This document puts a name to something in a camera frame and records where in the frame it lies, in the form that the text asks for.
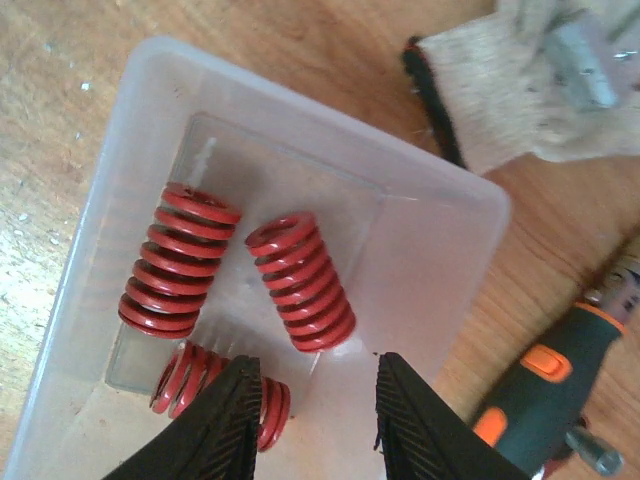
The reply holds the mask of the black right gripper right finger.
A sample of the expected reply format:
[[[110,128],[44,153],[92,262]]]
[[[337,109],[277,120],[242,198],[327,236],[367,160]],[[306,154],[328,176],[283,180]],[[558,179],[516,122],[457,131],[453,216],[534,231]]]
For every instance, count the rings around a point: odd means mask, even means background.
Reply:
[[[511,480],[528,475],[480,439],[404,360],[379,357],[375,449],[388,479]]]

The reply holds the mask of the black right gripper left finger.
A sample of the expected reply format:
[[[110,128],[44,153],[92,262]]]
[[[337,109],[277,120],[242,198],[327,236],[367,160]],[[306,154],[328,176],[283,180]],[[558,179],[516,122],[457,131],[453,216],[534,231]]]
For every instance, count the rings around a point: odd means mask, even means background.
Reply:
[[[184,412],[108,479],[252,479],[262,402],[260,361],[240,355]]]

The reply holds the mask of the clear tray of red parts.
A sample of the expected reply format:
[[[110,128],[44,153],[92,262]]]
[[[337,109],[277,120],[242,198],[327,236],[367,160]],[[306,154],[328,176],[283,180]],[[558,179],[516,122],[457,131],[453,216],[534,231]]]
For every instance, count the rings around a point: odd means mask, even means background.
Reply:
[[[509,219],[495,184],[177,40],[131,54],[5,470],[171,476],[241,355],[255,479],[381,479],[378,356],[441,366]]]

